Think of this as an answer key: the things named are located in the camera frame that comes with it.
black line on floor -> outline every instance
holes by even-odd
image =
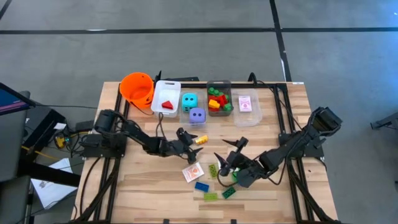
[[[0,30],[0,34],[191,34],[191,33],[250,33],[274,32],[262,27],[214,27],[176,29],[90,29],[90,30]]]
[[[283,69],[284,69],[284,73],[285,73],[285,81],[291,82],[292,76],[290,75],[289,63],[287,62],[284,38],[282,37],[282,31],[281,31],[280,24],[279,24],[279,17],[278,17],[278,11],[276,9],[275,0],[269,0],[269,4],[271,5],[272,18],[274,20],[275,33],[276,33],[276,39],[278,41],[280,58],[282,59],[282,61],[284,63]]]
[[[12,0],[7,0],[6,3],[4,3],[4,5],[2,6],[1,10],[0,10],[0,20],[3,17],[4,13],[6,13],[8,6],[10,6]]]
[[[282,32],[398,32],[398,27],[282,28]]]

cyan die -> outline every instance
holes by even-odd
[[[198,107],[198,96],[194,93],[182,95],[181,107],[184,112],[189,112],[192,108]]]

pink card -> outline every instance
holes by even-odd
[[[251,112],[250,96],[239,96],[239,110],[240,112]]]

red triangle block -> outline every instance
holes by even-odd
[[[170,101],[166,101],[166,102],[162,103],[162,107],[172,110],[173,109],[173,104],[171,104]]]

purple die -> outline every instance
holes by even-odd
[[[204,123],[206,122],[206,112],[203,108],[192,108],[189,111],[189,123]]]

